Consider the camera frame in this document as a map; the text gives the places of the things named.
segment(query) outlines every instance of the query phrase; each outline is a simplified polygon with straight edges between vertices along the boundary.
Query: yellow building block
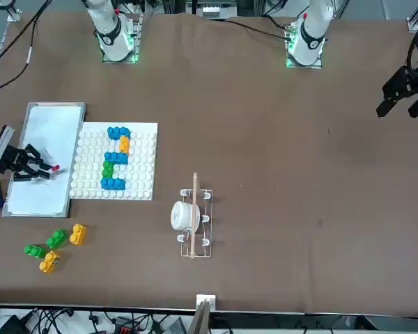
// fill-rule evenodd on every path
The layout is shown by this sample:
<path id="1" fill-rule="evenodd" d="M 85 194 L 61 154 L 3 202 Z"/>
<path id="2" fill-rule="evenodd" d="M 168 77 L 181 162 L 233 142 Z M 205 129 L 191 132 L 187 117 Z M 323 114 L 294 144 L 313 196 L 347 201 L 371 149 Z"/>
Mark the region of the yellow building block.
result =
<path id="1" fill-rule="evenodd" d="M 48 254 L 45 255 L 45 260 L 42 261 L 39 265 L 39 269 L 43 271 L 44 273 L 49 273 L 53 271 L 54 267 L 59 262 L 59 254 L 51 251 Z"/>
<path id="2" fill-rule="evenodd" d="M 74 245 L 82 245 L 86 234 L 86 227 L 76 224 L 72 227 L 72 235 L 70 235 L 70 241 Z"/>
<path id="3" fill-rule="evenodd" d="M 119 138 L 119 150 L 126 155 L 128 155 L 128 150 L 130 148 L 130 139 L 127 136 L 122 135 Z"/>

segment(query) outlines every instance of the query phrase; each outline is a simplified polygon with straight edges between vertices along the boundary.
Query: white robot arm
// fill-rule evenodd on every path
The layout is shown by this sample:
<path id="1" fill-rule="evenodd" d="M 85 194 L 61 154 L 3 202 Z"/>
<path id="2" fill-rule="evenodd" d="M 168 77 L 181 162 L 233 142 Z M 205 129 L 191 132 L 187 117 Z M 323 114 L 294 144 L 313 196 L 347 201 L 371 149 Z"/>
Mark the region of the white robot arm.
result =
<path id="1" fill-rule="evenodd" d="M 134 49 L 133 21 L 117 15 L 111 0 L 82 0 L 98 32 L 100 46 L 111 61 L 123 60 Z"/>
<path id="2" fill-rule="evenodd" d="M 288 49 L 294 61 L 310 66 L 318 60 L 333 14 L 331 0 L 310 0 L 306 13 L 295 23 L 297 33 Z"/>

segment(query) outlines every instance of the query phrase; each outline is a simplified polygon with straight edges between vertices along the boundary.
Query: cable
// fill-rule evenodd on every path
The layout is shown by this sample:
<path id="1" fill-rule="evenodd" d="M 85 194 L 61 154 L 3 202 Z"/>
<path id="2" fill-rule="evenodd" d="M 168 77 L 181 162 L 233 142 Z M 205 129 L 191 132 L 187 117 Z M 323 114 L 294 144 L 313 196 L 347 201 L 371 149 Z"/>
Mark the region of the cable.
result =
<path id="1" fill-rule="evenodd" d="M 276 22 L 276 20 L 275 19 L 273 19 L 271 16 L 269 16 L 269 15 L 264 15 L 263 17 L 266 17 L 267 19 L 269 19 L 271 22 L 272 22 L 272 24 L 274 24 L 277 28 L 280 28 L 280 29 L 285 29 L 287 26 L 288 26 L 288 24 L 284 24 L 283 26 L 281 25 L 281 24 L 278 24 L 277 22 Z"/>
<path id="2" fill-rule="evenodd" d="M 114 325 L 116 323 L 116 319 L 112 319 L 111 317 L 109 317 L 109 315 L 107 314 L 107 312 L 104 311 L 105 316 L 108 318 L 108 320 Z"/>
<path id="3" fill-rule="evenodd" d="M 297 14 L 297 16 L 295 17 L 296 19 L 298 19 L 299 18 L 299 16 L 300 15 L 302 15 L 303 14 L 303 12 L 304 11 L 306 11 L 307 9 L 308 9 L 308 7 L 309 7 L 309 5 L 307 6 L 307 7 L 305 7 L 304 9 L 302 9 L 302 11 L 299 13 L 299 14 Z"/>
<path id="4" fill-rule="evenodd" d="M 275 5 L 273 5 L 273 7 L 271 7 L 271 9 L 269 9 L 269 11 L 267 11 L 265 14 L 263 14 L 262 16 L 266 16 L 269 13 L 271 13 L 278 5 L 280 5 L 282 3 L 282 6 L 280 9 L 283 9 L 283 7 L 285 7 L 286 3 L 288 2 L 288 0 L 280 0 L 279 2 L 277 2 Z"/>
<path id="5" fill-rule="evenodd" d="M 238 26 L 242 26 L 243 28 L 250 29 L 252 31 L 256 31 L 258 33 L 262 33 L 264 35 L 268 35 L 268 36 L 271 36 L 271 37 L 274 37 L 274 38 L 278 38 L 280 40 L 286 40 L 288 42 L 291 41 L 291 39 L 289 37 L 275 35 L 273 33 L 267 33 L 266 31 L 258 30 L 256 28 L 253 28 L 252 26 L 247 26 L 246 24 L 243 24 L 243 23 L 239 23 L 239 22 L 235 22 L 235 21 L 227 21 L 227 20 L 226 21 L 223 21 L 223 22 L 229 22 L 229 23 L 232 23 L 232 24 L 237 24 Z"/>
<path id="6" fill-rule="evenodd" d="M 17 40 L 20 37 L 22 37 L 23 33 L 29 28 L 29 26 L 31 24 L 33 24 L 33 29 L 32 29 L 32 32 L 31 32 L 31 42 L 30 42 L 30 45 L 29 45 L 28 56 L 26 58 L 26 64 L 24 65 L 24 67 L 22 68 L 22 70 L 20 71 L 19 74 L 17 74 L 15 77 L 13 77 L 11 80 L 7 81 L 6 83 L 3 83 L 2 85 L 0 85 L 0 89 L 6 87 L 7 85 L 11 84 L 15 80 L 19 79 L 22 76 L 22 74 L 26 71 L 26 69 L 28 68 L 29 60 L 31 59 L 31 52 L 33 50 L 34 33 L 36 32 L 36 24 L 37 24 L 40 16 L 42 15 L 42 13 L 50 5 L 51 2 L 52 2 L 52 0 L 46 0 L 44 2 L 44 4 L 40 7 L 40 9 L 37 11 L 37 13 L 29 20 L 28 24 L 26 24 L 26 26 L 19 32 L 17 37 L 14 38 L 14 40 L 0 53 L 0 58 L 1 58 L 10 49 L 10 47 L 12 47 L 14 45 L 14 43 L 17 42 Z"/>

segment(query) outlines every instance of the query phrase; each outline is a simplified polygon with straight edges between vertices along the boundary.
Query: building block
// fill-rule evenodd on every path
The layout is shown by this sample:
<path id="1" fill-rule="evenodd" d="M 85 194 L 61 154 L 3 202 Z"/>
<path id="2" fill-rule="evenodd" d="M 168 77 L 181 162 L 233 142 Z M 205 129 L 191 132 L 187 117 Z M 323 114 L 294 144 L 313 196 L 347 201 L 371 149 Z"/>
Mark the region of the building block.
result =
<path id="1" fill-rule="evenodd" d="M 102 177 L 105 179 L 110 179 L 113 177 L 113 171 L 114 171 L 114 164 L 110 161 L 104 161 L 102 164 L 102 167 L 104 168 L 102 170 Z"/>
<path id="2" fill-rule="evenodd" d="M 47 245 L 51 249 L 57 249 L 67 239 L 67 234 L 64 230 L 55 230 L 53 235 L 47 239 Z"/>
<path id="3" fill-rule="evenodd" d="M 70 242 L 74 245 L 82 245 L 86 234 L 86 227 L 76 224 L 72 227 L 72 235 L 70 235 Z"/>
<path id="4" fill-rule="evenodd" d="M 108 127 L 107 134 L 114 141 L 117 141 L 121 136 L 126 136 L 130 139 L 130 130 L 126 127 Z"/>
<path id="5" fill-rule="evenodd" d="M 112 162 L 114 164 L 128 165 L 128 154 L 123 152 L 105 152 L 105 161 Z"/>
<path id="6" fill-rule="evenodd" d="M 50 251 L 45 256 L 45 260 L 39 264 L 39 269 L 44 273 L 49 273 L 53 271 L 54 267 L 59 263 L 59 254 Z"/>
<path id="7" fill-rule="evenodd" d="M 47 254 L 47 251 L 44 248 L 39 247 L 39 246 L 34 246 L 34 245 L 26 245 L 23 248 L 23 252 L 30 256 L 39 257 L 39 258 L 44 258 L 45 255 Z"/>
<path id="8" fill-rule="evenodd" d="M 125 180 L 102 179 L 100 185 L 104 190 L 125 190 Z"/>
<path id="9" fill-rule="evenodd" d="M 127 136 L 122 135 L 119 141 L 119 150 L 128 155 L 128 150 L 130 149 L 130 139 Z"/>

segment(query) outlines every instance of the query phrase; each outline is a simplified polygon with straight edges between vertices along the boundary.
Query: white baseplate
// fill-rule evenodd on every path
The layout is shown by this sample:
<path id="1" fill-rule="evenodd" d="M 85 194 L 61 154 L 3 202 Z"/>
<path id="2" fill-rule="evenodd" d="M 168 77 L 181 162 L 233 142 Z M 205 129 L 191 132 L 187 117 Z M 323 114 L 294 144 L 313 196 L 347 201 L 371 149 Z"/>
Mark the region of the white baseplate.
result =
<path id="1" fill-rule="evenodd" d="M 104 190 L 100 185 L 105 152 L 119 152 L 108 127 L 127 127 L 130 134 L 128 165 L 114 165 L 113 178 L 125 180 L 125 190 Z M 72 199 L 152 200 L 155 181 L 157 123 L 84 122 L 76 144 L 70 183 Z"/>

